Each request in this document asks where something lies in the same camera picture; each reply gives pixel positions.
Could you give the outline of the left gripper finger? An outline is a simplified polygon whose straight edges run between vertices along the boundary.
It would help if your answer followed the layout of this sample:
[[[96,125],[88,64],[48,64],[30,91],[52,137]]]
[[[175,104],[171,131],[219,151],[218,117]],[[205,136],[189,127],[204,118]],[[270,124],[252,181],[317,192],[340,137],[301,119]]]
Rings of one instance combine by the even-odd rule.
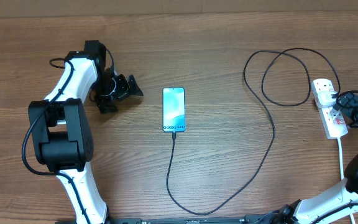
[[[118,112],[117,107],[111,100],[98,100],[97,106],[101,114],[111,114]]]
[[[136,96],[143,96],[143,92],[142,90],[139,88],[136,80],[135,80],[135,77],[133,75],[129,75],[128,78],[127,78],[127,82],[128,82],[128,85],[129,85],[129,93],[131,95],[136,95]]]

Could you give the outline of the blue Galaxy S24 smartphone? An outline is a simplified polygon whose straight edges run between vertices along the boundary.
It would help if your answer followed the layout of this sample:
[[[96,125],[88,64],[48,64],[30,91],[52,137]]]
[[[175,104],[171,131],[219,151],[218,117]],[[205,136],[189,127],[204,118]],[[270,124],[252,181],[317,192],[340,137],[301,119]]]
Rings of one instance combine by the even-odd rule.
[[[184,132],[185,89],[183,87],[164,88],[163,94],[163,131]]]

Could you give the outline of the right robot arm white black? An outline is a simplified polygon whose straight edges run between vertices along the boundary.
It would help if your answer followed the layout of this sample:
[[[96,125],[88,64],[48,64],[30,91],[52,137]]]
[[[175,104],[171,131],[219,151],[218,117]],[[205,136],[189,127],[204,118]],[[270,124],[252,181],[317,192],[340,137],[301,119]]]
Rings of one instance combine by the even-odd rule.
[[[319,100],[334,119],[349,118],[351,128],[358,128],[358,90],[338,94],[329,106]],[[331,223],[358,212],[358,154],[344,169],[344,178],[313,198],[298,200],[282,208],[274,223]]]

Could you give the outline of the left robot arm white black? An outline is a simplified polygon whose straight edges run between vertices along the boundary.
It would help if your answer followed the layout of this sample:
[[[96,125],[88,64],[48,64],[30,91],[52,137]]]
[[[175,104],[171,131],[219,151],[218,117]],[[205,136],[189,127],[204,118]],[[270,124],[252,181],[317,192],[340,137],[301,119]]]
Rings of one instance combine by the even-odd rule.
[[[84,103],[96,103],[102,114],[114,113],[115,101],[142,90],[133,75],[118,75],[106,66],[112,54],[98,40],[61,59],[64,72],[52,92],[28,107],[30,127],[22,143],[22,161],[33,174],[55,176],[75,210],[75,223],[113,223],[91,170],[94,141]]]

